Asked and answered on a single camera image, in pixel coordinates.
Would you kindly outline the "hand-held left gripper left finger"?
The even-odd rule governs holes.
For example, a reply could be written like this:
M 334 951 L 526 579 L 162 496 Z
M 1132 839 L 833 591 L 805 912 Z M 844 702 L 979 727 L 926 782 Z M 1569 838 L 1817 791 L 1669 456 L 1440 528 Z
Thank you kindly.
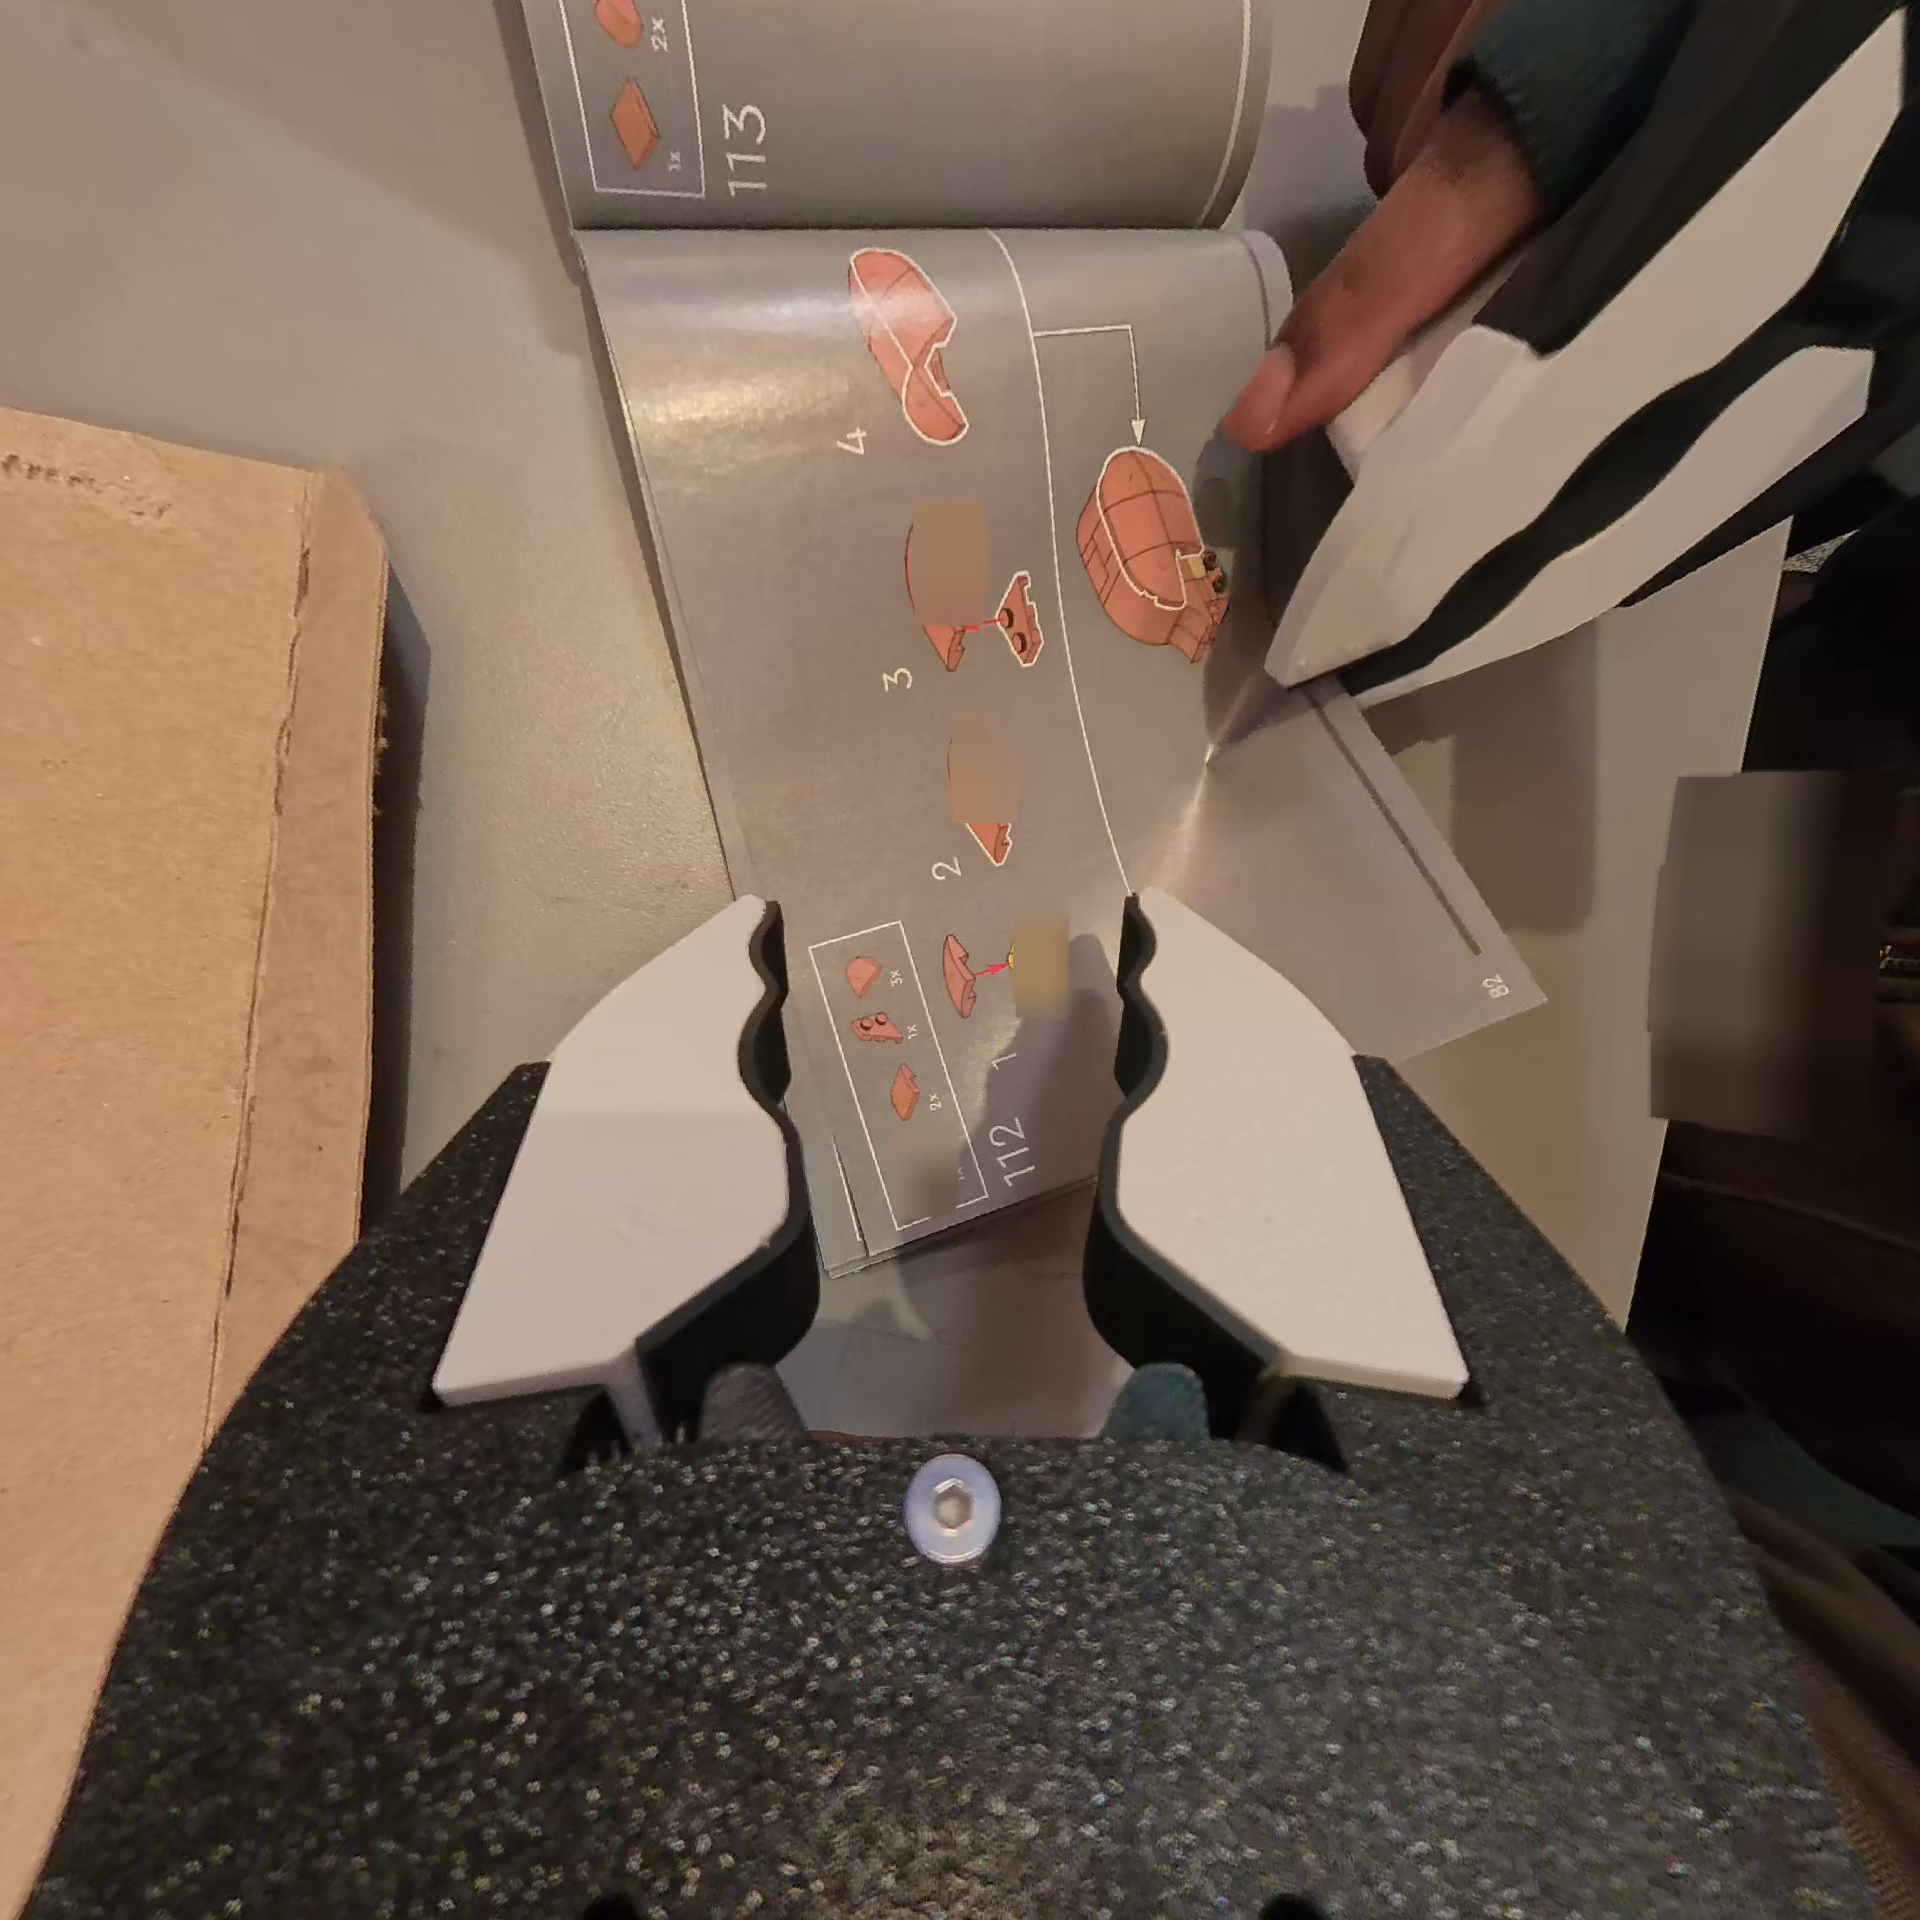
M 634 1444 L 809 1438 L 778 1375 L 821 1304 L 785 994 L 779 905 L 742 896 L 568 1034 L 440 1402 L 600 1388 Z

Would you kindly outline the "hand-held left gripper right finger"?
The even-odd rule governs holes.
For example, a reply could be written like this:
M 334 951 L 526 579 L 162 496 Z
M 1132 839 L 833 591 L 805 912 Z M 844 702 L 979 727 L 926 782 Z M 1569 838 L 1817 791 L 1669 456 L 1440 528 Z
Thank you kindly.
M 1281 971 L 1172 895 L 1123 908 L 1121 1104 L 1083 1292 L 1139 1371 L 1178 1371 L 1211 1438 L 1272 1386 L 1459 1404 L 1473 1369 L 1363 1079 Z

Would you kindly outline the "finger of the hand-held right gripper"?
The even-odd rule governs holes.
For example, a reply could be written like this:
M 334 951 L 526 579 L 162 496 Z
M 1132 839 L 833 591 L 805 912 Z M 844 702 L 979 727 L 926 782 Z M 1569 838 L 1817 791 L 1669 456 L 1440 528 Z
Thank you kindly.
M 1534 521 L 1581 457 L 1645 403 L 1760 339 L 1858 344 L 1795 289 L 1709 296 L 1635 281 L 1569 347 L 1537 355 L 1476 320 L 1361 452 L 1350 494 L 1266 655 L 1282 686 L 1414 634 L 1470 566 Z
M 1760 339 L 1610 430 L 1414 634 L 1341 667 L 1394 702 L 1658 593 L 1802 513 L 1916 428 L 1916 339 Z

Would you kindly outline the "grey building instruction booklet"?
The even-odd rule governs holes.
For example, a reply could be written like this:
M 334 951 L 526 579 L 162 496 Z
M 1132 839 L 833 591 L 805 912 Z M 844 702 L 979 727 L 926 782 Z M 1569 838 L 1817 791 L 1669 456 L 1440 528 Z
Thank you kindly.
M 1337 686 L 1219 764 L 1272 4 L 523 4 L 833 1276 L 1083 1185 L 1126 896 L 1404 1066 L 1544 992 Z

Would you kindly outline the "person's right forearm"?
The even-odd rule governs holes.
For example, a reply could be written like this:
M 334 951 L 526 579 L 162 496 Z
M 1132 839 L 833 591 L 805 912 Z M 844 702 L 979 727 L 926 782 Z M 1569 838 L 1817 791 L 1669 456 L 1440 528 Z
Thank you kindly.
M 1496 4 L 1453 59 L 1443 107 L 1481 98 L 1555 219 L 1643 122 L 1691 15 L 1691 3 Z

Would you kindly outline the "white desk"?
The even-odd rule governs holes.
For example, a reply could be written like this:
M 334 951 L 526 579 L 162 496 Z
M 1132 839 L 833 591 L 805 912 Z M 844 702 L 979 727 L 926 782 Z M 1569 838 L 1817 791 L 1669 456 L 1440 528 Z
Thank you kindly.
M 346 470 L 390 555 L 363 1218 L 729 900 L 514 4 L 5 4 L 5 403 Z M 1548 999 L 1405 1070 L 1625 1319 L 1673 782 L 1786 531 L 1377 712 Z

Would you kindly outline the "person's right hand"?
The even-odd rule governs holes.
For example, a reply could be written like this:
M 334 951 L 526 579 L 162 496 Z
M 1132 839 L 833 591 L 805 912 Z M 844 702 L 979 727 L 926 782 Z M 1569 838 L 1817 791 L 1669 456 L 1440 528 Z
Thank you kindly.
M 1512 118 L 1450 74 L 1493 3 L 1374 3 L 1350 66 L 1374 212 L 1297 296 L 1220 428 L 1281 449 L 1348 410 L 1405 340 L 1545 219 Z

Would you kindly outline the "dark brown bag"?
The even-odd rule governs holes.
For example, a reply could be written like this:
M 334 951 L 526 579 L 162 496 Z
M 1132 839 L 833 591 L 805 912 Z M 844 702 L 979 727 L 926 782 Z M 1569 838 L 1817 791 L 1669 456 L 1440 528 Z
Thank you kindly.
M 1673 791 L 1636 1340 L 1736 1512 L 1881 1916 L 1916 1916 L 1916 498 L 1782 580 Z

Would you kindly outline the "brown cardboard box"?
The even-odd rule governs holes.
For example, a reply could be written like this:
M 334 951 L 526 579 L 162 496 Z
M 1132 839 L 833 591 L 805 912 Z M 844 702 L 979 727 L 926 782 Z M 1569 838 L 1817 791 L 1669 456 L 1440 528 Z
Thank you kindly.
M 336 471 L 5 410 L 5 1916 L 186 1483 L 362 1228 L 386 610 Z

